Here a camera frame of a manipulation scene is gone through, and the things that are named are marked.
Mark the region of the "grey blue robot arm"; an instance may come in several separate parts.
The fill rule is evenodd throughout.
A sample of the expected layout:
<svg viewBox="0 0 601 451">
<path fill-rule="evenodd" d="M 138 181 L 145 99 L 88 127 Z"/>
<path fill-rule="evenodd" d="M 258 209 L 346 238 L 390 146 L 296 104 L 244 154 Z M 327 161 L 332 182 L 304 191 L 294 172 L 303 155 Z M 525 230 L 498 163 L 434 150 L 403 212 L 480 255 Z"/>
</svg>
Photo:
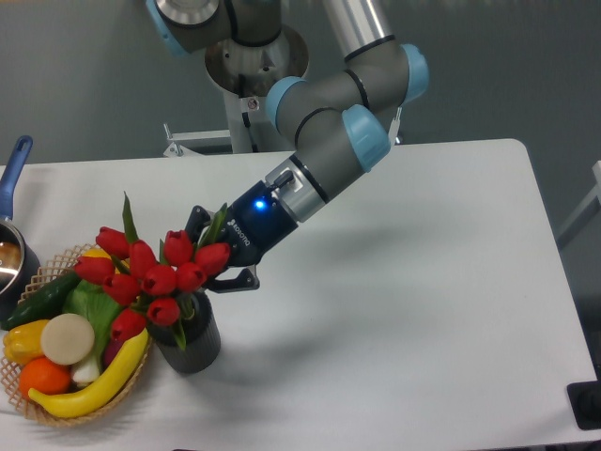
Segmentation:
<svg viewBox="0 0 601 451">
<path fill-rule="evenodd" d="M 255 289 L 262 256 L 348 186 L 394 145 L 398 123 L 378 113 L 401 110 L 429 83 L 424 56 L 399 43 L 378 1 L 324 5 L 346 67 L 318 82 L 305 79 L 308 51 L 286 26 L 278 1 L 149 1 L 146 9 L 175 54 L 203 51 L 213 83 L 229 102 L 234 148 L 288 143 L 293 153 L 227 210 L 194 210 L 194 237 L 229 244 L 229 280 L 214 292 Z"/>
</svg>

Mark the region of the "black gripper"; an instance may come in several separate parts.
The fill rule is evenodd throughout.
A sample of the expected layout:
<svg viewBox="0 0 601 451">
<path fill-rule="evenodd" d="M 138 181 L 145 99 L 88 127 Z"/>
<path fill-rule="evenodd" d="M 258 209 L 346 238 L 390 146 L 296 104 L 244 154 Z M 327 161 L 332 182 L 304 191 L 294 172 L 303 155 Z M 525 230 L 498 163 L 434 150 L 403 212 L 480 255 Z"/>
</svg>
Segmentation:
<svg viewBox="0 0 601 451">
<path fill-rule="evenodd" d="M 215 212 L 194 206 L 184 227 L 192 244 L 199 244 L 212 226 Z M 230 279 L 213 278 L 206 290 L 224 294 L 257 290 L 256 266 L 271 248 L 298 228 L 271 188 L 262 180 L 226 210 L 220 242 L 230 245 L 229 267 L 245 267 Z"/>
</svg>

